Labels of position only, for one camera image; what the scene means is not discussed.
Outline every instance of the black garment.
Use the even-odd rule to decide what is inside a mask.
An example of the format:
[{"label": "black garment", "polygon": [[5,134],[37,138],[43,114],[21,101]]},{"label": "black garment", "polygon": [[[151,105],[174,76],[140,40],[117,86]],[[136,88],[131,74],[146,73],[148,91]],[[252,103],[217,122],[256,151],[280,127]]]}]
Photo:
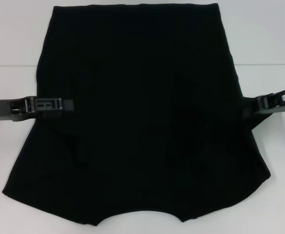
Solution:
[{"label": "black garment", "polygon": [[141,210],[185,221],[270,177],[217,4],[55,7],[37,84],[75,112],[36,120],[3,191],[25,204],[93,225]]}]

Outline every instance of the black fabric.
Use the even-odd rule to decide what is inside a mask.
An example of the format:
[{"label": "black fabric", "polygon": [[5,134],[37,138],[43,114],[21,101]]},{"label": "black fabric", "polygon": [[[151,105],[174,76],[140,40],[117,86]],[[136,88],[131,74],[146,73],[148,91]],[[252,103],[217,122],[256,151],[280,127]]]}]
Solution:
[{"label": "black fabric", "polygon": [[251,129],[219,7],[55,7],[38,96],[75,111],[37,119],[4,194],[97,225],[160,211],[181,221],[232,206],[270,173]]}]

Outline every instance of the white surface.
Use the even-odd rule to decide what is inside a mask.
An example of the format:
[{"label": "white surface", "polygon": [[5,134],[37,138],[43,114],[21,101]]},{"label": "white surface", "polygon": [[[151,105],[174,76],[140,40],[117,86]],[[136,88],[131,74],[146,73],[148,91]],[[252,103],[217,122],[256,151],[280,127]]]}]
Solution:
[{"label": "white surface", "polygon": [[[0,0],[0,65],[37,64],[53,5],[121,2],[138,3]],[[219,4],[235,63],[285,64],[285,0],[220,0]],[[245,96],[285,89],[285,66],[236,69]],[[34,95],[35,72],[36,67],[0,67],[0,98]],[[32,124],[32,120],[0,122],[0,234],[285,233],[285,113],[274,114],[253,131],[272,176],[243,202],[185,223],[169,214],[136,212],[108,218],[97,227],[39,211],[1,193]]]},{"label": "white surface", "polygon": [[218,2],[236,64],[285,64],[285,0],[0,0],[0,65],[37,65],[53,6]]}]

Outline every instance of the black shorts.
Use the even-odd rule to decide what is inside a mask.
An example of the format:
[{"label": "black shorts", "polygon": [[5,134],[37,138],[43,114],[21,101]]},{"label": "black shorts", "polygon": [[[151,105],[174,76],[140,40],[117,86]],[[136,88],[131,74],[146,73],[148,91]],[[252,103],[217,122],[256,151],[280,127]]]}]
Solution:
[{"label": "black shorts", "polygon": [[36,120],[3,190],[22,203],[93,225],[142,210],[185,221],[270,177],[217,4],[55,7],[37,86],[75,111]]}]

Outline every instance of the white table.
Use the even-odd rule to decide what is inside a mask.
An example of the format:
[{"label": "white table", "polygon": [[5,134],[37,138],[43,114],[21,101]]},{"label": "white table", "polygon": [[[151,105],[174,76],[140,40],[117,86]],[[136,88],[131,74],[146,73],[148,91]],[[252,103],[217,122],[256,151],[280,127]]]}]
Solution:
[{"label": "white table", "polygon": [[[172,3],[143,0],[0,0],[0,99],[36,94],[35,72],[54,5]],[[176,1],[178,3],[212,3]],[[285,0],[219,0],[223,24],[247,97],[285,89]],[[241,203],[181,223],[158,212],[80,225],[1,193],[33,125],[0,121],[0,234],[280,234],[285,233],[285,113],[253,130],[272,176]]]}]

